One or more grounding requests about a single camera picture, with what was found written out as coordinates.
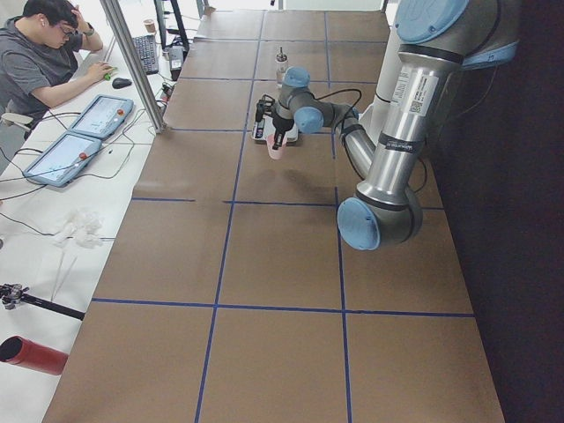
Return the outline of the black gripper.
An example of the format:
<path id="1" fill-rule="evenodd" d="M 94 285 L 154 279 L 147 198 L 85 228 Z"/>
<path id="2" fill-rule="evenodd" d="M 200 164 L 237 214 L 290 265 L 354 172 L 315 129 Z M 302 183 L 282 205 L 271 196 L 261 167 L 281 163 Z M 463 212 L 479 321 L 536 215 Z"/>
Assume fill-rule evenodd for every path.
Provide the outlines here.
<path id="1" fill-rule="evenodd" d="M 275 132 L 272 136 L 272 149 L 278 149 L 286 142 L 286 133 L 292 129 L 292 120 L 274 114 L 272 116 L 272 125 Z"/>

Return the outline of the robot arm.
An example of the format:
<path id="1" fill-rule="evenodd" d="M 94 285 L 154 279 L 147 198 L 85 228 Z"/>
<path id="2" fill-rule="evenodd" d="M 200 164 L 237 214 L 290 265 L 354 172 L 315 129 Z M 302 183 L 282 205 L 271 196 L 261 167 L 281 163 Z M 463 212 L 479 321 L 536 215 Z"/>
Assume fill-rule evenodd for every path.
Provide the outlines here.
<path id="1" fill-rule="evenodd" d="M 364 113 L 320 100 L 310 76 L 290 68 L 267 113 L 280 148 L 291 129 L 335 131 L 360 176 L 353 197 L 338 207 L 343 240 L 374 250 L 412 238 L 422 211 L 410 188 L 412 170 L 429 129 L 443 117 L 438 105 L 452 76 L 510 61 L 518 45 L 517 1 L 402 1 L 377 83 Z"/>

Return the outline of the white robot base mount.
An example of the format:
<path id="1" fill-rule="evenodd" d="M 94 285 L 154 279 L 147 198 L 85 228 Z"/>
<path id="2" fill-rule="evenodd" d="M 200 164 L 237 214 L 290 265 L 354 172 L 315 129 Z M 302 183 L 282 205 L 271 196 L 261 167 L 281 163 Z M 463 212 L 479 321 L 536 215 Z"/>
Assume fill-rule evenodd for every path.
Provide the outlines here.
<path id="1" fill-rule="evenodd" d="M 378 135 L 386 123 L 390 104 L 375 99 L 367 109 L 360 114 L 359 122 L 369 134 Z"/>

